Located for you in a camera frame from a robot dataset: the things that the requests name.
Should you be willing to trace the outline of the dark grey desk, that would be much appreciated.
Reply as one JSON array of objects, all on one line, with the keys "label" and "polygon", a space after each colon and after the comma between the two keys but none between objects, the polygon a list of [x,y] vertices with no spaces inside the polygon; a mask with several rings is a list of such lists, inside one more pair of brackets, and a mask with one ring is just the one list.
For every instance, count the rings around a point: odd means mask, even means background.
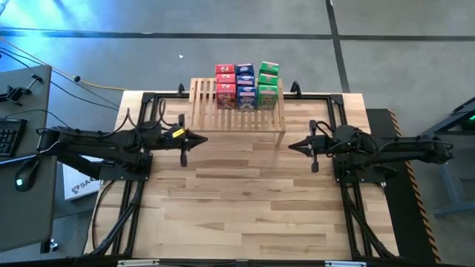
[{"label": "dark grey desk", "polygon": [[[32,74],[43,78],[23,95],[22,106],[0,102],[0,119],[26,119],[21,142],[12,157],[0,157],[0,252],[34,243],[49,245],[56,186],[57,161],[54,156],[39,156],[37,130],[46,126],[51,67],[40,65],[0,73],[0,94],[7,86],[27,87]],[[37,158],[40,162],[33,187],[20,192],[15,187],[15,175],[22,163]]]}]

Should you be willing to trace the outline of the black keyboard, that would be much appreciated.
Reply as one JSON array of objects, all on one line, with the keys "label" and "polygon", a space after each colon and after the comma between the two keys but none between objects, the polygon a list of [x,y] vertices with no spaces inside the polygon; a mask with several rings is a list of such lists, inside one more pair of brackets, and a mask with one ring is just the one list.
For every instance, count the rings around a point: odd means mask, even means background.
[{"label": "black keyboard", "polygon": [[0,119],[0,157],[15,155],[26,124],[26,119]]}]

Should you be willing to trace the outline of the black clamp mount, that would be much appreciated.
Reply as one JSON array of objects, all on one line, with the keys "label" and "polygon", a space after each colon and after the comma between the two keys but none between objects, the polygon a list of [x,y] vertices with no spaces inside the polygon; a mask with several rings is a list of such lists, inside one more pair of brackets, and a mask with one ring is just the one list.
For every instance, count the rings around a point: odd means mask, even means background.
[{"label": "black clamp mount", "polygon": [[27,87],[12,87],[10,85],[7,86],[7,92],[0,94],[0,102],[9,102],[17,106],[22,106],[22,103],[19,99],[23,95],[31,95],[32,90],[31,88],[37,83],[42,83],[43,78],[37,76],[36,74],[32,74],[31,78],[33,79]]}]

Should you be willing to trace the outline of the black computer mouse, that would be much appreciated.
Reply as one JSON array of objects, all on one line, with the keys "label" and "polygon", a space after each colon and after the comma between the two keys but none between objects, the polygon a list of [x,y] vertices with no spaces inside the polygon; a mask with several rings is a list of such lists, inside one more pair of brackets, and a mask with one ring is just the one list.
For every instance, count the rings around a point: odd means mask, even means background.
[{"label": "black computer mouse", "polygon": [[29,191],[35,181],[40,162],[37,158],[24,161],[15,175],[15,187],[17,191]]}]

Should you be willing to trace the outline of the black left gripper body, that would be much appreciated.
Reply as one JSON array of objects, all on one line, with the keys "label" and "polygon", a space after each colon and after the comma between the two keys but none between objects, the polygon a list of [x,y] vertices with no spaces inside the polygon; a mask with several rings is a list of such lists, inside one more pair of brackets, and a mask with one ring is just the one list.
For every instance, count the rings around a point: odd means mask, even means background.
[{"label": "black left gripper body", "polygon": [[179,149],[180,150],[180,165],[182,167],[187,166],[187,130],[185,126],[185,115],[179,114],[177,122],[170,124],[168,130],[163,132],[163,136],[166,141],[167,149]]}]

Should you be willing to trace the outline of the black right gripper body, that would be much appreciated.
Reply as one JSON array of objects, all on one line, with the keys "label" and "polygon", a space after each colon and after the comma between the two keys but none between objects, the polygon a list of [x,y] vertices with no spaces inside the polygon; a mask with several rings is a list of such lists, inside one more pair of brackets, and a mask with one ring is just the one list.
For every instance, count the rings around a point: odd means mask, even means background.
[{"label": "black right gripper body", "polygon": [[318,173],[319,163],[318,163],[318,154],[325,154],[330,148],[330,144],[333,141],[333,138],[321,127],[325,126],[330,133],[334,133],[335,129],[332,128],[328,123],[324,121],[315,121],[314,119],[309,121],[310,129],[310,150],[312,157],[311,171],[313,173]]}]

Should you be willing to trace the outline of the black hazard-striped floor mat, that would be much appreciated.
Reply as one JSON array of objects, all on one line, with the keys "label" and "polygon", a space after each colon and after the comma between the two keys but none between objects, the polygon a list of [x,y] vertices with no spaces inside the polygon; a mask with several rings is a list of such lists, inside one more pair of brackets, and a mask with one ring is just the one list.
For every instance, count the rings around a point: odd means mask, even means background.
[{"label": "black hazard-striped floor mat", "polygon": [[431,267],[441,262],[439,250],[409,162],[391,162],[398,171],[384,190],[400,257],[376,258],[368,267]]}]

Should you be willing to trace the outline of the wooden slatted shelf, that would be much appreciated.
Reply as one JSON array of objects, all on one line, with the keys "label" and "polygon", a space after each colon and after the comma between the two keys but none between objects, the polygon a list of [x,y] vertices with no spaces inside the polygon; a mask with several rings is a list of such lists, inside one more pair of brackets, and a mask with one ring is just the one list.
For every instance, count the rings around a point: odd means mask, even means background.
[{"label": "wooden slatted shelf", "polygon": [[286,133],[283,82],[278,81],[278,100],[272,111],[220,110],[216,79],[192,78],[190,82],[189,127],[195,132],[272,134],[278,148]]}]

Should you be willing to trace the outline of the white printed box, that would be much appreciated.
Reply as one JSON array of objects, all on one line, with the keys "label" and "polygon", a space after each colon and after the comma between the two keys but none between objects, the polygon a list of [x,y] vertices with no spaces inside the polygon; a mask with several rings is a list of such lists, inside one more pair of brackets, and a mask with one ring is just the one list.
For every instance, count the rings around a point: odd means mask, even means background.
[{"label": "white printed box", "polygon": [[101,180],[94,179],[80,173],[78,170],[62,163],[64,198],[72,201],[97,193],[103,184]]}]

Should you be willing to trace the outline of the blue-grey metal stand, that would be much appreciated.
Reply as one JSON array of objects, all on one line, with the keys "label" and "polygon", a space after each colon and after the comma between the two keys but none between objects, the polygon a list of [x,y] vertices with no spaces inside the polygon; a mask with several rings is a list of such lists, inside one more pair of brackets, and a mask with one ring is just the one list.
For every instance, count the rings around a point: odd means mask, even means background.
[{"label": "blue-grey metal stand", "polygon": [[422,166],[422,176],[441,197],[435,217],[475,217],[475,96],[457,100],[425,100],[412,108],[404,129],[409,134],[439,137],[453,145],[453,159]]}]

